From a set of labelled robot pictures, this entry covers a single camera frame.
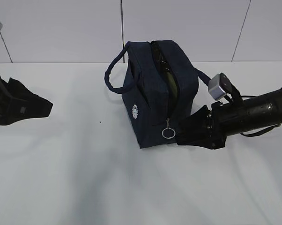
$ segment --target circular logo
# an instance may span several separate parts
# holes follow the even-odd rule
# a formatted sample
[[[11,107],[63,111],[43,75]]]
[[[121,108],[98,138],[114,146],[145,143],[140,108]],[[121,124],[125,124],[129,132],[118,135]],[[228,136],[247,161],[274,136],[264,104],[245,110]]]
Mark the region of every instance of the circular logo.
[[[138,117],[138,107],[136,105],[133,105],[132,113],[133,118],[136,119]]]

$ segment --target white tablecloth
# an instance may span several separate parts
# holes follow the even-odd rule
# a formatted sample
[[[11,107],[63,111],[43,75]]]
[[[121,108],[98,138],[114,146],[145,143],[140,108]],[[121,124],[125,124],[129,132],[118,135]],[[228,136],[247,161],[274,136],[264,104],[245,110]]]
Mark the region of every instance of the white tablecloth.
[[[0,225],[282,225],[282,127],[216,151],[140,150],[108,64],[0,64],[54,106],[0,127]],[[282,62],[194,63],[244,95],[282,87]],[[120,86],[126,64],[111,82]],[[205,85],[193,112],[213,103]]]

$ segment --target zipper pull ring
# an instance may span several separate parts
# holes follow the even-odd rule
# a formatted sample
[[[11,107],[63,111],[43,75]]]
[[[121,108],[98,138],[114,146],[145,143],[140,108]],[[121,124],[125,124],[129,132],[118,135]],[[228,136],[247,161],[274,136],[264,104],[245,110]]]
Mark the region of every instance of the zipper pull ring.
[[[165,139],[172,139],[172,138],[175,137],[176,132],[175,132],[174,129],[170,128],[170,118],[167,118],[166,122],[167,122],[167,127],[166,127],[164,130],[162,130],[162,136],[163,136],[163,138],[165,138]],[[164,135],[164,132],[165,132],[166,130],[171,130],[171,131],[173,132],[173,135],[170,136],[170,137],[166,137],[166,136]]]
[[[170,119],[167,118],[166,122],[167,122],[167,128],[169,129],[169,122],[170,122]]]

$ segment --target zipper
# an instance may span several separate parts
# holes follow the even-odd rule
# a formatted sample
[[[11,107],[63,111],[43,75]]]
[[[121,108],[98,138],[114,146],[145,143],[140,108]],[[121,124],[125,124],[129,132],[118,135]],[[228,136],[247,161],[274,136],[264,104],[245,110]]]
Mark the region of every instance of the zipper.
[[[178,86],[178,81],[169,65],[169,63],[167,62],[163,52],[161,51],[161,49],[159,48],[158,44],[153,41],[150,43],[151,44],[151,48],[152,48],[152,55],[153,55],[153,59],[155,62],[155,66],[157,71],[159,72],[159,75],[161,76],[162,80],[167,84],[167,88],[168,88],[168,110],[167,110],[167,119],[166,119],[166,123],[167,123],[167,128],[165,128],[162,131],[162,136],[165,139],[171,139],[173,138],[176,133],[175,130],[170,128],[170,118],[177,106],[178,103],[178,96],[179,96],[179,86]],[[171,137],[166,137],[164,135],[164,131],[165,130],[171,130],[173,132],[173,136]]]

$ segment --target canvas bag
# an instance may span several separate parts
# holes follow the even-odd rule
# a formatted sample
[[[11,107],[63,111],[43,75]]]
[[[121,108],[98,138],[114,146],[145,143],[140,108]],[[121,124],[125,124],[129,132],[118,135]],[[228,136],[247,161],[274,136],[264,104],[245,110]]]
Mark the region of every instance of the canvas bag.
[[[114,88],[110,73],[128,53],[123,87]],[[209,78],[194,68],[174,41],[128,42],[105,72],[110,91],[122,94],[140,148],[175,143],[178,122],[190,116],[198,91],[198,76]]]

